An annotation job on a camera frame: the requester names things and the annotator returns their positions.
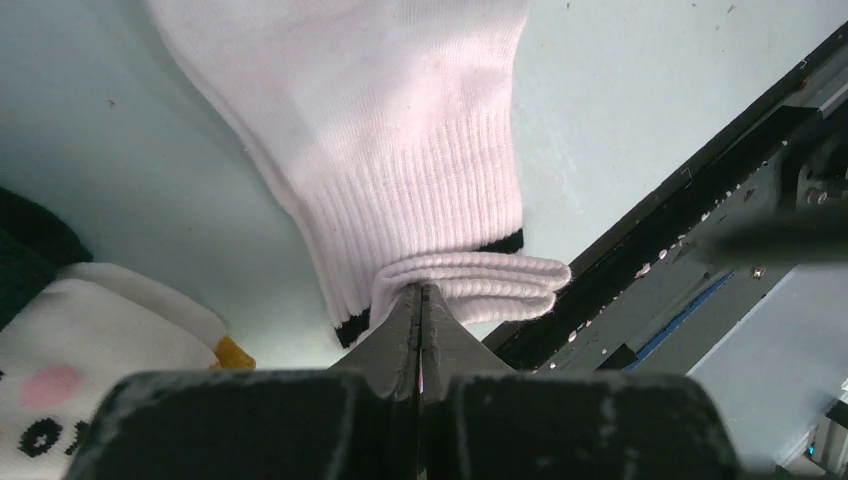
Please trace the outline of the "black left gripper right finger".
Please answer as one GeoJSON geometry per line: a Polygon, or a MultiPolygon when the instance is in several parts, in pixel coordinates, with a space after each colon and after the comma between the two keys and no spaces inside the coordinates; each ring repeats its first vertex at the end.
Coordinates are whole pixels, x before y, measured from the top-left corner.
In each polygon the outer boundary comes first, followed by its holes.
{"type": "Polygon", "coordinates": [[[694,380],[510,369],[421,292],[424,458],[431,479],[734,479],[720,415],[694,380]]]}

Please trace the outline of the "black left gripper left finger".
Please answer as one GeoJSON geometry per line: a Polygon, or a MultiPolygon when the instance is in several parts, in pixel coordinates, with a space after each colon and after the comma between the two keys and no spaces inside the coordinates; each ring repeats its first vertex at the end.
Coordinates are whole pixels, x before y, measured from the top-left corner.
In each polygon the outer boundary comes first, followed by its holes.
{"type": "Polygon", "coordinates": [[[422,290],[323,370],[142,372],[104,397],[70,479],[415,479],[422,290]]]}

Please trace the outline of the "white sock with black stripes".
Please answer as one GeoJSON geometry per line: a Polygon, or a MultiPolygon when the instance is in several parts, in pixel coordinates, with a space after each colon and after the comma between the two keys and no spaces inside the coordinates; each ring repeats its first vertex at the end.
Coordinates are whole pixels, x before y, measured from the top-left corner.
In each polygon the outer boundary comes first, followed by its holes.
{"type": "Polygon", "coordinates": [[[570,281],[524,253],[512,146],[525,1],[150,1],[163,44],[295,220],[339,342],[433,284],[462,325],[570,281]]]}

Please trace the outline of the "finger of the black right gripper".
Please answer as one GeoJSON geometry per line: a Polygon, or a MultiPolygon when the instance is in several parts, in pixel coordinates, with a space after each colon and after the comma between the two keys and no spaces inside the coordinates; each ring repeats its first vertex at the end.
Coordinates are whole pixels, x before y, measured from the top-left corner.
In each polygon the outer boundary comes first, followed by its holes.
{"type": "Polygon", "coordinates": [[[845,263],[847,210],[773,212],[724,227],[702,237],[695,257],[723,267],[845,263]]]}

